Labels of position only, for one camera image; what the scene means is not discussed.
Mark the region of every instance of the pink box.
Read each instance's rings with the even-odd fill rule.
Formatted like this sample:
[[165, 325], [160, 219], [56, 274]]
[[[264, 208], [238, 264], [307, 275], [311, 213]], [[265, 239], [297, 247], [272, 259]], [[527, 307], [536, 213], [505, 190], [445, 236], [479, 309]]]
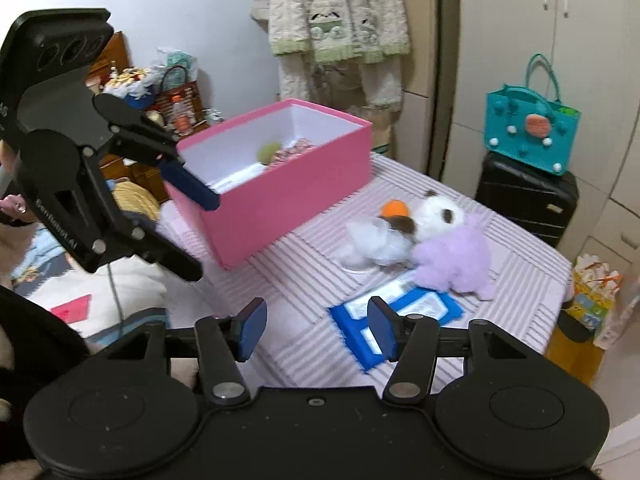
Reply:
[[[256, 164], [267, 142], [287, 146], [301, 137], [316, 147], [268, 171]], [[371, 123], [288, 99], [178, 143], [188, 170], [220, 192], [216, 211], [204, 211], [166, 187], [184, 219], [229, 269], [364, 186], [370, 149]]]

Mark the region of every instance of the wicker basket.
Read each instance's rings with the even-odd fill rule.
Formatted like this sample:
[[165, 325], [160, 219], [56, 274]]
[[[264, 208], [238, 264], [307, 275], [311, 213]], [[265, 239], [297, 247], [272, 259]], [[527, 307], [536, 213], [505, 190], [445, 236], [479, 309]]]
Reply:
[[164, 119], [164, 124], [170, 124], [172, 122], [172, 111], [173, 104], [171, 102], [171, 98], [175, 95], [179, 95], [182, 98], [182, 102], [185, 103], [188, 109], [193, 113], [195, 118], [195, 124], [203, 122], [205, 120], [204, 113], [202, 111], [202, 100], [200, 99], [200, 91], [198, 90], [198, 84], [195, 81], [190, 83], [186, 83], [182, 86], [178, 86], [177, 88], [172, 88], [171, 90], [164, 90], [164, 80], [169, 72], [172, 70], [183, 70], [184, 71], [184, 80], [187, 81], [189, 78], [189, 73], [185, 67], [182, 65], [172, 66], [169, 70], [167, 70], [162, 76], [162, 81], [160, 82], [160, 92], [156, 97], [156, 102], [152, 104], [147, 110], [156, 110], [160, 112], [162, 118]]

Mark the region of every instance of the black cable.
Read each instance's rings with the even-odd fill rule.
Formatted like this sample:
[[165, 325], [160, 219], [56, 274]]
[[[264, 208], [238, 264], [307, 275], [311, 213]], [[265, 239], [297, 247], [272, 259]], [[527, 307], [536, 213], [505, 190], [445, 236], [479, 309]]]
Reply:
[[109, 284], [111, 285], [111, 293], [113, 294], [113, 300], [116, 302], [116, 308], [118, 309], [118, 318], [120, 323], [118, 326], [118, 339], [124, 334], [124, 312], [122, 305], [120, 304], [120, 298], [118, 297], [118, 291], [116, 290], [116, 282], [113, 279], [113, 273], [111, 272], [111, 264], [107, 264], [107, 274], [109, 275]]

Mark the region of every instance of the purple plush toy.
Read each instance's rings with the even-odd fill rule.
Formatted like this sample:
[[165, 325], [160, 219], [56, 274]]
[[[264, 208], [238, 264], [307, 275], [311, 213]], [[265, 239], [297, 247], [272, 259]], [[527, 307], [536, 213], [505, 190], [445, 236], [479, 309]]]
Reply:
[[481, 301], [493, 299], [495, 284], [488, 275], [491, 254], [479, 215], [470, 214], [461, 226], [417, 245], [412, 256], [418, 264], [416, 285], [438, 292], [472, 292]]

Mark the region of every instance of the camera lens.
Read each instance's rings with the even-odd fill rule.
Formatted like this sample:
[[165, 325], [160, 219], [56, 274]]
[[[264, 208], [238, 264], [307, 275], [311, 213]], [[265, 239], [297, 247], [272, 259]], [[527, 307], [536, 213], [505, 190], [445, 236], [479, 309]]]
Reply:
[[76, 57], [78, 57], [78, 54], [80, 54], [80, 51], [82, 50], [82, 47], [84, 47], [85, 42], [86, 42], [86, 38], [82, 38], [82, 40], [75, 40], [69, 43], [68, 47], [65, 49], [65, 51], [62, 53], [62, 56], [60, 57], [60, 63], [61, 64], [70, 63]]
[[55, 57], [58, 55], [59, 50], [60, 50], [60, 47], [58, 46], [57, 43], [53, 45], [49, 45], [45, 49], [45, 51], [42, 54], [40, 54], [40, 59], [38, 60], [38, 63], [37, 63], [38, 70], [42, 70], [45, 67], [49, 66], [51, 62], [55, 59]]
[[84, 55], [90, 56], [91, 54], [95, 54], [95, 51], [98, 50], [103, 41], [104, 36], [98, 36], [97, 38], [95, 38], [91, 43], [89, 43], [89, 46], [86, 48], [86, 52], [84, 53]]

